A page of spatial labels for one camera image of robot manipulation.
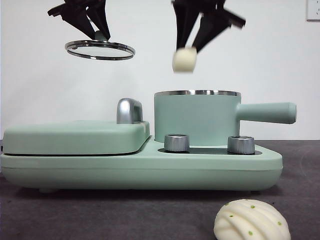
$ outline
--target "toy kitchen appliance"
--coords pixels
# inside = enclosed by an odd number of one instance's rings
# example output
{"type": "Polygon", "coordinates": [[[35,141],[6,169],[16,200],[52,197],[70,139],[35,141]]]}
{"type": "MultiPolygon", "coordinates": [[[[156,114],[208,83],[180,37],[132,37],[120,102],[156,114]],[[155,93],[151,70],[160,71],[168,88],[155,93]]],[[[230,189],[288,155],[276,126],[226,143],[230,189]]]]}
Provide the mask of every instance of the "toy kitchen appliance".
{"type": "Polygon", "coordinates": [[[155,136],[140,102],[123,98],[116,122],[16,126],[3,137],[1,171],[26,188],[264,190],[283,169],[282,156],[239,136],[240,120],[292,124],[296,105],[241,104],[221,90],[154,95],[155,136]]]}

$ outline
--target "appliance base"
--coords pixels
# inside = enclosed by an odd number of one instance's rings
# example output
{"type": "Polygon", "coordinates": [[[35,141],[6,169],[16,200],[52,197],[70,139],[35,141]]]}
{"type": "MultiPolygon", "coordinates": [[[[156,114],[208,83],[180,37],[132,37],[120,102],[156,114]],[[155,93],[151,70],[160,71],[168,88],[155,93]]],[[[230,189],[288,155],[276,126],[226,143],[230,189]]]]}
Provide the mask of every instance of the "appliance base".
{"type": "Polygon", "coordinates": [[[1,155],[1,171],[16,185],[49,193],[58,189],[260,191],[278,181],[282,156],[256,145],[259,155],[160,152],[149,138],[125,155],[1,155]]]}

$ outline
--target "wall outlet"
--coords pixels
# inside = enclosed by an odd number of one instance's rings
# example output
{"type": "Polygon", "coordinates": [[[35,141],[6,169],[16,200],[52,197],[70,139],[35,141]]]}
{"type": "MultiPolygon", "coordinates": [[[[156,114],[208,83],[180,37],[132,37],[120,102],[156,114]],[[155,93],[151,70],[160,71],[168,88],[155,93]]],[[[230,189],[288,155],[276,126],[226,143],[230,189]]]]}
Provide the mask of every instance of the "wall outlet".
{"type": "Polygon", "coordinates": [[[306,0],[306,20],[320,22],[320,0],[306,0]]]}

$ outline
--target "appliance foot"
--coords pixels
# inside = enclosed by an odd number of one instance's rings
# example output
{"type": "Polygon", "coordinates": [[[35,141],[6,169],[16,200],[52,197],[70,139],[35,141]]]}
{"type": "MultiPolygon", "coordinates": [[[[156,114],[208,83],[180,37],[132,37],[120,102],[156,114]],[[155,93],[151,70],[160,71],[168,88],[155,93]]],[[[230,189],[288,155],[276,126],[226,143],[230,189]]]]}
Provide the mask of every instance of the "appliance foot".
{"type": "Polygon", "coordinates": [[[52,194],[57,192],[59,189],[55,188],[39,188],[39,192],[42,194],[52,194]]]}

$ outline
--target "white bun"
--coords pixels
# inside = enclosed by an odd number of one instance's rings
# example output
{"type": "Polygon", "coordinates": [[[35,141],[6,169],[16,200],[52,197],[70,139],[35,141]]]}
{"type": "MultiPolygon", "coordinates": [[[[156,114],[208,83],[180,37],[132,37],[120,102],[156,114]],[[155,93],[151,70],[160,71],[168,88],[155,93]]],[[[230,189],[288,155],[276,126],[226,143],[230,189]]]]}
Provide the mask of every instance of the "white bun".
{"type": "Polygon", "coordinates": [[[173,55],[172,69],[174,72],[193,72],[197,61],[195,47],[179,48],[173,55]]]}
{"type": "Polygon", "coordinates": [[[225,204],[214,221],[218,240],[291,240],[286,219],[263,201],[240,199],[225,204]]]}

